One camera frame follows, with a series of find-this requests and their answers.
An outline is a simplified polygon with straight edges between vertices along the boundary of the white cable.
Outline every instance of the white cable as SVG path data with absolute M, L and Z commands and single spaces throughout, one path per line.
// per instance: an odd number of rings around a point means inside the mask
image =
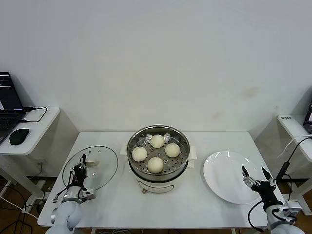
M 21 207 L 19 207 L 19 206 L 13 204 L 12 202 L 9 202 L 7 199 L 3 198 L 2 196 L 0 196 L 0 197 L 1 197 L 3 200 L 5 200 L 6 202 L 8 202 L 8 203 L 10 203 L 11 205 L 13 205 L 13 206 L 19 208 L 21 211 L 24 211 L 26 214 L 31 215 L 32 217 L 34 217 L 35 219 L 38 220 L 38 218 L 37 218 L 36 216 L 34 216 L 33 214 L 28 213 L 27 211 L 23 210 Z
M 285 146 L 283 152 L 282 152 L 279 156 L 277 156 L 277 158 L 281 157 L 281 156 L 284 154 L 284 152 L 286 151 L 287 147 L 288 147 L 295 139 L 297 139 L 297 138 L 299 138 L 299 137 L 312 137 L 312 134 L 294 137 L 294 138 Z
M 121 232 L 125 232 L 125 231 L 128 231 L 128 230 L 131 230 L 131 229 L 126 229 L 126 230 L 119 230 L 119 229 L 116 229 L 112 232 L 112 234 L 116 234 L 116 233 L 121 233 Z

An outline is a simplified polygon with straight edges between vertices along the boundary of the laptop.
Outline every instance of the laptop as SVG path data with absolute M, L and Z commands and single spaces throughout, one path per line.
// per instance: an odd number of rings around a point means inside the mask
M 0 143 L 25 116 L 23 105 L 8 72 L 0 72 Z

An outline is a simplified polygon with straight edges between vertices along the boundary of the computer mouse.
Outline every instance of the computer mouse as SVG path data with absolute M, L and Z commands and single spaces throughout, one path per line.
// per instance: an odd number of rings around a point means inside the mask
M 10 143 L 11 145 L 19 145 L 22 144 L 29 134 L 28 128 L 17 129 L 10 135 Z

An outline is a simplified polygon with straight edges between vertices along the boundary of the steamer basket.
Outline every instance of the steamer basket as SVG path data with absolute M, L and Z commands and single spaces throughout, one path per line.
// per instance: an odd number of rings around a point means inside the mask
M 164 136 L 165 139 L 165 144 L 158 149 L 151 146 L 151 138 L 156 134 Z M 165 148 L 170 143 L 180 147 L 179 156 L 171 158 L 165 154 Z M 147 151 L 147 157 L 142 162 L 134 161 L 131 156 L 132 150 L 139 146 Z M 132 171 L 138 177 L 153 183 L 164 183 L 179 177 L 187 167 L 189 153 L 190 144 L 184 134 L 164 125 L 153 125 L 139 130 L 130 138 L 127 145 L 127 156 Z M 164 162 L 164 168 L 160 173 L 153 174 L 147 169 L 147 163 L 153 157 L 159 157 Z

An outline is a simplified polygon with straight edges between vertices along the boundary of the white desk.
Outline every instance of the white desk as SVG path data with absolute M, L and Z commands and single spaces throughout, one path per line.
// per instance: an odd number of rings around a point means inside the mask
M 304 118 L 305 115 L 279 115 L 278 121 L 282 124 L 290 137 L 294 138 L 297 136 L 304 136 L 309 134 L 302 125 L 304 122 Z M 304 138 L 306 137 L 299 137 L 294 140 L 294 143 L 298 144 Z M 312 162 L 312 139 L 303 141 L 298 148 L 302 151 L 306 159 Z M 299 202 L 305 215 L 312 215 L 311 209 L 303 198 L 303 195 L 311 189 L 312 178 L 302 184 L 299 188 L 297 188 L 295 183 L 292 183 L 291 200 Z
M 27 120 L 37 120 L 39 119 L 44 112 L 44 109 L 33 110 L 28 112 L 24 117 Z M 30 198 L 28 199 L 26 205 L 33 204 L 34 201 L 38 198 L 43 197 L 43 191 L 41 190 L 45 181 L 39 181 L 37 185 L 31 182 L 25 175 L 20 172 L 19 166 L 14 162 L 13 157 L 15 156 L 25 156 L 30 154 L 35 146 L 38 144 L 42 136 L 48 130 L 52 122 L 59 114 L 59 107 L 48 107 L 47 113 L 44 115 L 41 121 L 38 123 L 19 123 L 13 131 L 20 128 L 28 128 L 30 130 L 27 135 L 25 141 L 20 145 L 11 145 L 9 137 L 7 137 L 0 144 L 0 158 L 1 158 L 1 170 L 2 175 L 5 178 L 11 177 L 19 184 L 21 184 L 24 188 L 32 193 Z
M 268 170 L 254 141 L 247 132 L 184 132 L 196 147 L 194 168 L 187 169 L 184 182 L 165 194 L 142 193 L 133 172 L 126 165 L 127 158 L 119 154 L 131 132 L 82 132 L 66 161 L 76 152 L 89 146 L 103 145 L 118 156 L 118 169 L 112 180 L 97 190 L 96 199 L 82 204 L 83 218 L 78 227 L 84 228 L 233 228 L 250 227 L 249 209 L 255 204 L 236 205 L 219 198 L 206 184 L 203 163 L 208 155 L 221 150 L 236 151 L 250 158 L 258 167 Z M 57 206 L 52 203 L 56 193 L 64 188 L 59 174 L 38 224 L 51 226 L 50 215 Z M 277 198 L 284 202 L 279 189 Z M 259 205 L 251 214 L 256 226 L 266 226 L 266 214 Z

